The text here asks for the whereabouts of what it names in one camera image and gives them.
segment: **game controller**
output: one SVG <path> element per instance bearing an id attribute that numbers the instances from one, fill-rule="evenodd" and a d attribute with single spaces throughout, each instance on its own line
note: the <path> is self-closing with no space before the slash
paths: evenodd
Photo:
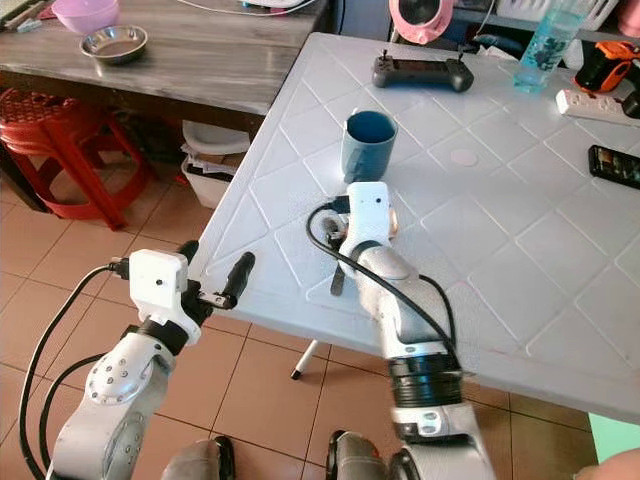
<path id="1" fill-rule="evenodd" d="M 461 93 L 473 85 L 474 76 L 461 59 L 444 62 L 428 60 L 396 60 L 387 51 L 373 64 L 373 84 L 385 88 L 396 83 L 448 85 Z"/>

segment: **gray wooden tabletop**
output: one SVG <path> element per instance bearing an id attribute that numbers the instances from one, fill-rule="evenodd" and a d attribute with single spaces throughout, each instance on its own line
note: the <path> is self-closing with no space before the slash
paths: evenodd
<path id="1" fill-rule="evenodd" d="M 278 17 L 212 13 L 175 0 L 120 3 L 119 23 L 149 33 L 139 61 L 98 65 L 80 52 L 82 36 L 54 19 L 34 32 L 0 33 L 0 77 L 13 71 L 265 115 L 329 0 Z M 236 0 L 196 3 L 243 10 Z"/>

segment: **pink bowl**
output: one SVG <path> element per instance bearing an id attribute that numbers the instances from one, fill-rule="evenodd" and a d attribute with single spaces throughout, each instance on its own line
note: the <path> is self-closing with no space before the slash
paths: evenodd
<path id="1" fill-rule="evenodd" d="M 93 33 L 118 23 L 118 0 L 57 0 L 51 7 L 58 20 L 72 32 Z"/>

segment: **remote control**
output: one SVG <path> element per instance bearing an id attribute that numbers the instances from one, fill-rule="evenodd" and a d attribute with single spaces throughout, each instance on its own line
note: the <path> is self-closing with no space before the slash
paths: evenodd
<path id="1" fill-rule="evenodd" d="M 421 83 L 449 85 L 460 93 L 469 90 L 473 80 L 473 73 L 462 60 L 396 60 L 384 50 L 373 64 L 373 84 L 380 88 L 394 83 Z"/>
<path id="2" fill-rule="evenodd" d="M 640 126 L 640 119 L 625 114 L 619 98 L 564 89 L 556 95 L 556 103 L 562 115 Z"/>

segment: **plastic bottle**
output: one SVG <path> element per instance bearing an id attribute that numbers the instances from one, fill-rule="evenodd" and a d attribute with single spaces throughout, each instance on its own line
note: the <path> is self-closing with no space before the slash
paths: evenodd
<path id="1" fill-rule="evenodd" d="M 592 7 L 591 0 L 551 0 L 520 60 L 520 68 L 513 79 L 517 89 L 525 92 L 544 90 L 549 76 Z"/>

